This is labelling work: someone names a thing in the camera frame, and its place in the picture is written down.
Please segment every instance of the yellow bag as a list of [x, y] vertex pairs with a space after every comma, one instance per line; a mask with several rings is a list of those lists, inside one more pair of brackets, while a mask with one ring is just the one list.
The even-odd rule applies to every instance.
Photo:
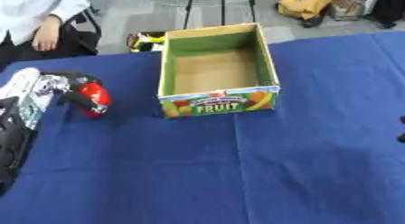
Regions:
[[313, 18], [334, 0], [281, 0], [278, 2], [278, 12], [304, 20]]

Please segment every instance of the gray floor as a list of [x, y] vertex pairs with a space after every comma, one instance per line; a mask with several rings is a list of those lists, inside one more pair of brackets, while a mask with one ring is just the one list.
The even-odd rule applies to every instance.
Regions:
[[[258, 22], [265, 27], [268, 43], [321, 36], [352, 33], [374, 33], [381, 30], [369, 21], [335, 22], [326, 19], [321, 27], [304, 29], [298, 21], [279, 15], [273, 9], [278, 0], [257, 0]], [[182, 29], [184, 6], [187, 0], [92, 0], [102, 11], [99, 22], [103, 38], [99, 44], [101, 53], [127, 51], [127, 33], [141, 31], [168, 31]], [[221, 23], [221, 0], [195, 0], [189, 23], [190, 28], [218, 25]], [[251, 22], [248, 0], [227, 0], [227, 24]], [[400, 23], [394, 30], [405, 30]]]

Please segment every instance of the blue tablecloth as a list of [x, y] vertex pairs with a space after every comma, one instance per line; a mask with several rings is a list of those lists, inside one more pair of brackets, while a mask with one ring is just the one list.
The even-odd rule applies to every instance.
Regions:
[[159, 53], [18, 63], [104, 80], [91, 120], [52, 106], [6, 224], [403, 224], [405, 33], [270, 45], [276, 111], [154, 117]]

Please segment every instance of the person's hand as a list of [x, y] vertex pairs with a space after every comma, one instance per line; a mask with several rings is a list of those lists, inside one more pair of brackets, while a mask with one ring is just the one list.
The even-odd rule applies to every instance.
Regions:
[[61, 20], [50, 15], [42, 23], [33, 37], [33, 48], [36, 51], [51, 51], [56, 49], [59, 40]]

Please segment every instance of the fruit box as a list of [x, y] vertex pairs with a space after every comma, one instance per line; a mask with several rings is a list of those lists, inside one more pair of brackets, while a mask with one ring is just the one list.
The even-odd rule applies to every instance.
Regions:
[[158, 98], [165, 117], [271, 109], [278, 76], [259, 24], [166, 33]]

